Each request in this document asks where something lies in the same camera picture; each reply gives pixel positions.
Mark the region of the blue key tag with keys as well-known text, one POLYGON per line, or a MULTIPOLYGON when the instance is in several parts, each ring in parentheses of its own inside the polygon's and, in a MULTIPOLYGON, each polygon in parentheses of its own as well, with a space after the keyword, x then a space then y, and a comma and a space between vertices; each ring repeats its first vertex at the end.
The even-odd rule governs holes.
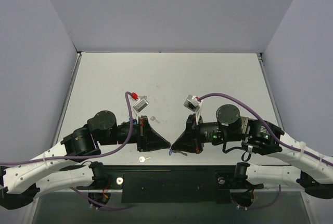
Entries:
POLYGON ((183 152, 183 151, 174 151, 174 150, 170 149, 169 150, 169 156, 171 156, 172 154, 181 154, 183 156, 188 156, 188 154, 183 152))

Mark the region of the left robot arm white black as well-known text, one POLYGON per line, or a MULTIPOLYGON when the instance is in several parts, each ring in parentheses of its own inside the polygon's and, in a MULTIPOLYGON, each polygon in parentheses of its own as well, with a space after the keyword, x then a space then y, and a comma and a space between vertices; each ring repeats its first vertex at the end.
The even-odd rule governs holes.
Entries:
POLYGON ((50 192, 73 187, 107 189, 111 177, 96 158, 100 146, 134 143, 139 152, 170 148, 146 116, 117 124, 111 111, 100 111, 49 150, 27 161, 1 164, 1 206, 8 210, 32 203, 50 192))

